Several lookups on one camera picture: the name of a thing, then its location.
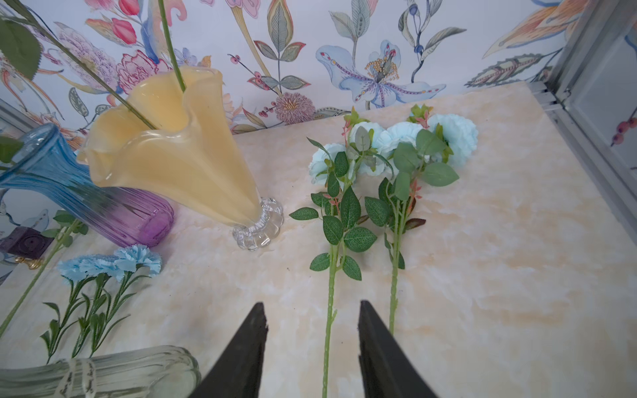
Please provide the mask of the blue carnation stem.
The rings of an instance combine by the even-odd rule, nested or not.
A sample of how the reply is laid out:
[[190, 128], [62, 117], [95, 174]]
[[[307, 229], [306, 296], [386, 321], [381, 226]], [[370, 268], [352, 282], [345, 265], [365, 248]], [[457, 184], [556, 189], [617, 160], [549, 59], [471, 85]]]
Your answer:
[[46, 363], [49, 364], [58, 350], [61, 340], [66, 332], [76, 321], [71, 317], [81, 305], [88, 306], [88, 299], [83, 298], [82, 290], [96, 278], [96, 255], [83, 255], [71, 260], [61, 261], [57, 270], [65, 280], [69, 288], [69, 295], [65, 308], [60, 308], [57, 303], [44, 302], [43, 304], [55, 313], [55, 317], [48, 323], [47, 330], [40, 336], [46, 346]]
[[93, 355], [104, 337], [112, 300], [111, 294], [106, 290], [106, 284], [112, 277], [120, 274], [116, 260], [117, 257], [114, 255], [85, 255], [71, 262], [73, 270], [81, 276], [78, 280], [79, 285], [95, 284], [95, 287], [91, 288], [92, 297], [81, 294], [86, 309], [77, 321], [80, 331], [71, 354], [73, 358], [81, 353], [88, 340], [91, 340]]
[[110, 332], [126, 319], [126, 316], [117, 316], [134, 297], [128, 290], [135, 282], [158, 275], [163, 260], [146, 245], [131, 245], [117, 249], [113, 255], [101, 256], [91, 266], [92, 276], [96, 277], [96, 293], [88, 313], [93, 356]]

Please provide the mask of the blue purple glass vase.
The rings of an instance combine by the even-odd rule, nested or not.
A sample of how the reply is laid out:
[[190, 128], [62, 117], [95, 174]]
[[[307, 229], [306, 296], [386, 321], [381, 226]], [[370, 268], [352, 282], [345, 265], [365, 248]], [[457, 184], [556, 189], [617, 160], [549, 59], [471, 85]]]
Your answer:
[[150, 192], [97, 187], [58, 127], [44, 124], [19, 139], [1, 137], [1, 187], [38, 192], [116, 245], [158, 245], [174, 209]]

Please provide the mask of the yellow ruffled glass vase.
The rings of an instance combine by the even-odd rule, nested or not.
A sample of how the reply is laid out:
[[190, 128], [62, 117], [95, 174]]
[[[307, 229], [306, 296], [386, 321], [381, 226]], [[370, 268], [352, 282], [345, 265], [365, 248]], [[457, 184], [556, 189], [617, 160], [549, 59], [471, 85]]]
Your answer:
[[222, 73], [183, 67], [150, 76], [94, 122], [78, 159], [98, 187], [159, 194], [233, 230], [243, 250], [269, 245], [283, 207], [262, 197], [223, 106]]

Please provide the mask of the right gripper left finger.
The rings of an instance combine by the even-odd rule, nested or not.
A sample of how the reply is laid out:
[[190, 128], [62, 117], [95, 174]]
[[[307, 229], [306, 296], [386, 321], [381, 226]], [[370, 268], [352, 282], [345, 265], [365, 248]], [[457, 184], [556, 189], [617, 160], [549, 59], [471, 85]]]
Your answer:
[[212, 369], [190, 394], [196, 397], [259, 396], [268, 334], [265, 306], [257, 302]]

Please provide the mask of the purple perfume bottle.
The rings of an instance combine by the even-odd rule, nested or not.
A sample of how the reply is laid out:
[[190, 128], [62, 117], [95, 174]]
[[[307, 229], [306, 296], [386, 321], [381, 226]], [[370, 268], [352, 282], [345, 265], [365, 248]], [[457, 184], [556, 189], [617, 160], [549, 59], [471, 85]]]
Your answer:
[[1, 240], [1, 254], [17, 264], [27, 265], [36, 270], [43, 264], [43, 255], [53, 242], [41, 232], [30, 227], [16, 227], [10, 235]]

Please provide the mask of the right aluminium corner post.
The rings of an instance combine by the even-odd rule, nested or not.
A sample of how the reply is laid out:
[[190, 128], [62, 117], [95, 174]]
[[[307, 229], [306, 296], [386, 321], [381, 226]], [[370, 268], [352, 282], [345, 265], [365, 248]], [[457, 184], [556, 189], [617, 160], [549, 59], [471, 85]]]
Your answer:
[[636, 3], [590, 1], [542, 90], [550, 120], [636, 237]]

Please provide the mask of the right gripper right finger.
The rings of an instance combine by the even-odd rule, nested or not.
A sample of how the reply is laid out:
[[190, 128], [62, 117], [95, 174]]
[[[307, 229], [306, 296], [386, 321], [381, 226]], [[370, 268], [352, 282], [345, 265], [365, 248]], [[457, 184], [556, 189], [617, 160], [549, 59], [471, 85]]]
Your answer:
[[358, 336], [366, 398], [436, 397], [368, 300], [360, 303]]

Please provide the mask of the pink rose blue carnation bouquet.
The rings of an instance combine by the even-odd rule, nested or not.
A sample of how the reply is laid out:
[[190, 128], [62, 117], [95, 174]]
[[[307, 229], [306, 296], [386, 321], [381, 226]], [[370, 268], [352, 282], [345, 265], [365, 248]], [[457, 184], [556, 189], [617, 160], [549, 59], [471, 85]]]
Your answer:
[[150, 76], [172, 71], [165, 30], [182, 1], [3, 1], [1, 99], [84, 137]]

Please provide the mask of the single light blue rose stem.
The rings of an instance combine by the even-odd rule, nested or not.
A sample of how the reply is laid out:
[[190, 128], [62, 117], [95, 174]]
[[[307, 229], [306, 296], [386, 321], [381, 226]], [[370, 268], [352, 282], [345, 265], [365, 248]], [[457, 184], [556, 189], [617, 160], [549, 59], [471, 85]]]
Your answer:
[[374, 146], [374, 139], [383, 132], [383, 127], [372, 124], [354, 109], [343, 119], [343, 144], [323, 145], [309, 140], [318, 148], [310, 165], [310, 174], [314, 182], [324, 183], [324, 190], [311, 195], [313, 207], [301, 207], [290, 213], [290, 217], [297, 221], [320, 220], [323, 236], [328, 242], [328, 251], [317, 255], [310, 263], [310, 270], [328, 271], [321, 383], [323, 397], [328, 396], [330, 343], [338, 314], [334, 306], [337, 273], [342, 270], [350, 279], [360, 281], [361, 268], [348, 251], [365, 252], [376, 240], [368, 228], [361, 226], [366, 217], [353, 185], [362, 167], [372, 172], [384, 172], [389, 165], [380, 149]]

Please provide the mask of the clear ribbed glass vase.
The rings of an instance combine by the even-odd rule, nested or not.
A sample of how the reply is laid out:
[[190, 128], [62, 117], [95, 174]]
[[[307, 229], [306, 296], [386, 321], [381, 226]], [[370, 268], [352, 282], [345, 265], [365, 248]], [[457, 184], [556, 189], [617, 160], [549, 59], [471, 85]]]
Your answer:
[[188, 350], [158, 346], [1, 371], [2, 397], [188, 397], [202, 380]]

